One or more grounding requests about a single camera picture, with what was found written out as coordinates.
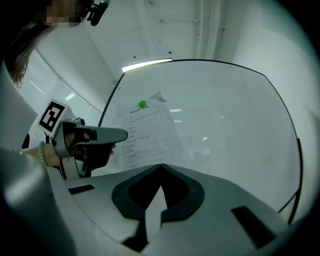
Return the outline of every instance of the ceiling beam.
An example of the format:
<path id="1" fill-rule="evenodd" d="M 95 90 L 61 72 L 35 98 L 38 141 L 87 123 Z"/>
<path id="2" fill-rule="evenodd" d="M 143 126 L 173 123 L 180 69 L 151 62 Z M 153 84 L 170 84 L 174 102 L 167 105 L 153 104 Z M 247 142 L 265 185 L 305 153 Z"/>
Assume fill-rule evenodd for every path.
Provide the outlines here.
<path id="1" fill-rule="evenodd" d="M 150 60 L 159 58 L 159 50 L 156 44 L 156 33 L 149 5 L 145 0 L 135 0 L 136 10 L 141 23 L 142 36 L 146 44 L 146 50 Z"/>
<path id="2" fill-rule="evenodd" d="M 222 11 L 222 3 L 221 0 L 212 0 L 211 5 L 211 22 L 210 22 L 210 30 L 209 30 L 209 39 L 205 52 L 204 58 L 206 60 L 212 60 L 217 50 L 217 42 L 218 42 L 218 32 L 220 29 L 221 22 L 221 11 Z"/>

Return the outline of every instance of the gray device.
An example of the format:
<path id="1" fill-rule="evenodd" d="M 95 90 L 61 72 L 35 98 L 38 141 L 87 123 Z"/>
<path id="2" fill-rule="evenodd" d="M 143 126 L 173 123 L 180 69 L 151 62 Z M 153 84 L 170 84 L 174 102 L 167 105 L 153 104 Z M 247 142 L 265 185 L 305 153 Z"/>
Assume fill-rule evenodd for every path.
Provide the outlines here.
<path id="1" fill-rule="evenodd" d="M 65 179 L 79 179 L 87 172 L 106 166 L 112 146 L 128 138 L 124 129 L 84 124 L 85 121 L 80 117 L 61 121 L 54 136 L 50 138 L 56 154 L 61 158 L 61 174 Z M 68 134 L 74 134 L 72 150 L 66 146 L 65 138 Z"/>
<path id="2" fill-rule="evenodd" d="M 0 150 L 0 168 L 7 206 L 56 255 L 270 255 L 294 228 L 236 184 L 178 166 L 63 180 Z M 145 212 L 159 186 L 167 210 L 149 242 Z"/>

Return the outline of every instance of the ceiling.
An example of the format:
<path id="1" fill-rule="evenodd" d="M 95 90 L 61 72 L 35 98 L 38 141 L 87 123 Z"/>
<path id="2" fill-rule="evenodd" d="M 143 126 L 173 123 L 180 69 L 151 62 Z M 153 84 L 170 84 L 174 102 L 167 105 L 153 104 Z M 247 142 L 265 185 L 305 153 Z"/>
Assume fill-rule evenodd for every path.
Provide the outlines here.
<path id="1" fill-rule="evenodd" d="M 97 26 L 85 26 L 118 80 L 122 67 L 135 63 L 213 59 L 225 5 L 226 0 L 112 0 Z"/>

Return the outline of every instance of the paper sheet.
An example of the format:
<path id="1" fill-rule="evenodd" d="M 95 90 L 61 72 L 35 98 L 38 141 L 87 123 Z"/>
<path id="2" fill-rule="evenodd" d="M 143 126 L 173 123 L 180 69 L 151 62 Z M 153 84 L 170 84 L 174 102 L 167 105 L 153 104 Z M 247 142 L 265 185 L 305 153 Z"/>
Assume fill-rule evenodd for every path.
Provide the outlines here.
<path id="1" fill-rule="evenodd" d="M 146 107 L 136 104 L 124 115 L 122 127 L 128 132 L 123 142 L 125 171 L 181 161 L 181 142 L 165 102 L 157 93 L 147 100 Z"/>

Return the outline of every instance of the white wall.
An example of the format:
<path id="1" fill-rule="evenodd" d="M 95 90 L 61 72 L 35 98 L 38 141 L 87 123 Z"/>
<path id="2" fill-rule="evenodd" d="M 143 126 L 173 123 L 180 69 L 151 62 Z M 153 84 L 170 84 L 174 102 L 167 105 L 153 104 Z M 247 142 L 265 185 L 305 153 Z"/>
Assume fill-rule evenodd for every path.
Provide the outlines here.
<path id="1" fill-rule="evenodd" d="M 57 28 L 37 50 L 74 91 L 103 111 L 115 78 L 83 23 Z"/>
<path id="2" fill-rule="evenodd" d="M 303 154 L 295 220 L 311 209 L 319 186 L 320 63 L 295 19 L 277 2 L 229 0 L 217 60 L 266 75 L 292 117 Z"/>

